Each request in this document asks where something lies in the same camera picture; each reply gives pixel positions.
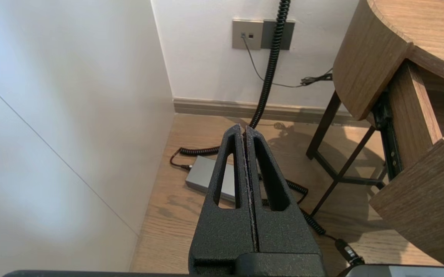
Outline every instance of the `black metal bracket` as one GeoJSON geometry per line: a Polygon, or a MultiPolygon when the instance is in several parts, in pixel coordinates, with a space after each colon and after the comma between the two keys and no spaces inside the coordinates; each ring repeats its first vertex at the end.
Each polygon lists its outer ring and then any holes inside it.
{"type": "Polygon", "coordinates": [[[326,276],[321,251],[264,137],[240,125],[222,138],[189,254],[198,275],[326,276]],[[235,209],[218,207],[225,165],[234,157],[235,209]],[[261,203],[259,170],[270,210],[261,203]]]}
{"type": "Polygon", "coordinates": [[[384,91],[372,112],[376,122],[376,128],[381,132],[384,159],[388,170],[388,178],[393,180],[403,170],[402,161],[398,151],[395,129],[393,128],[393,112],[389,104],[389,91],[384,91]]]}

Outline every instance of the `wall socket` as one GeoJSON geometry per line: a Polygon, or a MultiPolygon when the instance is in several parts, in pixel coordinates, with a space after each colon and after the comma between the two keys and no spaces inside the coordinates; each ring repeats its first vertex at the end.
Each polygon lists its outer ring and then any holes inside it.
{"type": "MultiPolygon", "coordinates": [[[[244,40],[241,38],[242,35],[244,35],[249,49],[269,49],[272,45],[275,23],[275,20],[254,21],[233,19],[232,47],[235,49],[246,49],[244,40]]],[[[294,21],[286,21],[282,34],[282,42],[280,43],[280,50],[290,49],[294,26],[294,21]]]]}
{"type": "Polygon", "coordinates": [[[245,36],[248,48],[261,49],[261,37],[263,35],[263,21],[237,20],[232,21],[232,47],[246,49],[242,35],[245,36]]]}

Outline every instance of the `gray device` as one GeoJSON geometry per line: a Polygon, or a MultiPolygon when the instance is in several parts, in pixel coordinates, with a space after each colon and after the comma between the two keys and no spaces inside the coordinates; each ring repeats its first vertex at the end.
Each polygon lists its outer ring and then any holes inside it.
{"type": "MultiPolygon", "coordinates": [[[[197,156],[190,173],[186,177],[186,184],[192,189],[202,192],[208,191],[208,184],[212,178],[215,160],[202,156],[197,156]]],[[[225,166],[224,181],[222,182],[222,192],[220,197],[234,202],[234,166],[227,164],[225,166]]]]}
{"type": "Polygon", "coordinates": [[[444,267],[403,265],[360,265],[345,277],[444,277],[444,267]]]}

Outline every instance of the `metal table leg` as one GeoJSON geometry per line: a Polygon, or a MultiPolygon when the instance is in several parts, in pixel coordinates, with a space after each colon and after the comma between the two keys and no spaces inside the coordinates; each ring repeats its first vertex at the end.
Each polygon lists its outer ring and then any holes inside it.
{"type": "Polygon", "coordinates": [[[381,174],[379,179],[369,179],[369,178],[360,178],[360,177],[344,177],[345,173],[352,165],[352,162],[356,159],[359,152],[364,148],[367,141],[373,135],[374,131],[376,130],[375,127],[371,126],[369,128],[369,130],[367,131],[365,136],[362,138],[362,140],[359,142],[359,145],[356,147],[356,149],[354,150],[352,155],[349,157],[347,162],[345,162],[345,165],[342,167],[340,172],[336,172],[336,170],[328,163],[328,161],[326,161],[326,159],[318,151],[319,145],[323,141],[323,138],[326,135],[326,131],[328,131],[328,128],[330,127],[331,123],[333,122],[333,118],[335,117],[336,113],[338,112],[338,108],[340,107],[341,103],[342,102],[340,101],[340,98],[338,97],[338,94],[335,91],[333,93],[333,96],[331,97],[328,107],[326,107],[326,110],[324,112],[324,115],[323,115],[321,121],[319,122],[319,126],[313,136],[313,139],[311,140],[311,142],[309,144],[308,150],[306,151],[306,156],[310,160],[312,160],[313,158],[316,158],[318,163],[326,170],[328,175],[330,175],[330,177],[333,179],[331,186],[328,188],[326,193],[319,200],[319,203],[316,205],[313,212],[310,214],[311,216],[314,216],[316,214],[316,212],[323,205],[324,201],[328,198],[328,196],[331,194],[331,192],[337,186],[338,183],[374,185],[379,189],[382,189],[384,187],[384,184],[382,182],[382,179],[384,178],[384,174],[381,174]]]}

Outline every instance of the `table leg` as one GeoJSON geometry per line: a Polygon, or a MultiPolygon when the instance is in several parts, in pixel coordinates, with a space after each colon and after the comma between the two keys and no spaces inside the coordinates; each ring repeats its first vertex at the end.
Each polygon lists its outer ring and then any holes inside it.
{"type": "Polygon", "coordinates": [[[326,107],[326,110],[324,111],[323,117],[319,122],[319,126],[317,127],[311,143],[309,144],[308,150],[306,151],[306,156],[308,156],[310,160],[312,160],[315,153],[317,153],[317,149],[323,141],[324,135],[326,134],[326,131],[328,131],[328,127],[330,127],[341,103],[342,102],[340,101],[340,98],[338,98],[338,94],[335,91],[331,97],[328,107],[326,107]]]}
{"type": "Polygon", "coordinates": [[[311,216],[314,216],[317,211],[319,210],[319,208],[323,205],[323,203],[325,202],[325,200],[328,198],[328,196],[330,196],[331,192],[333,191],[333,189],[335,189],[335,187],[337,186],[338,182],[340,181],[340,179],[342,179],[342,177],[344,176],[345,172],[347,172],[347,170],[350,168],[350,165],[352,165],[352,163],[354,162],[354,160],[357,158],[358,154],[361,152],[361,150],[364,148],[364,146],[366,145],[367,141],[370,139],[370,137],[373,135],[374,131],[376,129],[374,127],[370,127],[369,130],[367,130],[366,135],[364,135],[364,137],[362,138],[362,140],[359,142],[359,145],[357,145],[356,149],[354,150],[354,152],[352,153],[352,155],[349,157],[349,159],[345,162],[345,165],[342,167],[342,169],[340,170],[340,172],[338,173],[338,175],[336,175],[333,178],[333,182],[331,183],[331,186],[328,188],[328,190],[326,191],[326,193],[324,193],[323,197],[321,197],[321,199],[319,200],[318,204],[316,205],[316,207],[313,209],[313,212],[310,214],[311,216]]]}

